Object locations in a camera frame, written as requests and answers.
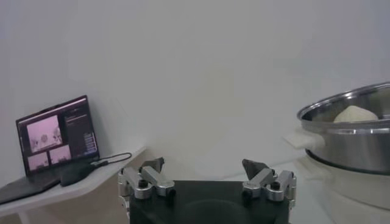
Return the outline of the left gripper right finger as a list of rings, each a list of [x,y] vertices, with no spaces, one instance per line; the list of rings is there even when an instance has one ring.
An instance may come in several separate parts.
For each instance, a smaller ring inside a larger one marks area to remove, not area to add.
[[[260,198],[262,195],[269,201],[289,202],[296,200],[297,178],[294,172],[283,170],[278,174],[265,163],[243,159],[242,165],[248,177],[243,182],[242,196],[245,202]]]

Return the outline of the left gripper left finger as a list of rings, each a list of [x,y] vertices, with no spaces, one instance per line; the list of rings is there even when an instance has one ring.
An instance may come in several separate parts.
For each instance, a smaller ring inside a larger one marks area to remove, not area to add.
[[[164,163],[164,158],[160,157],[145,161],[138,169],[121,169],[118,173],[119,196],[125,200],[131,195],[137,200],[147,200],[153,193],[164,198],[174,197],[175,182],[161,174]]]

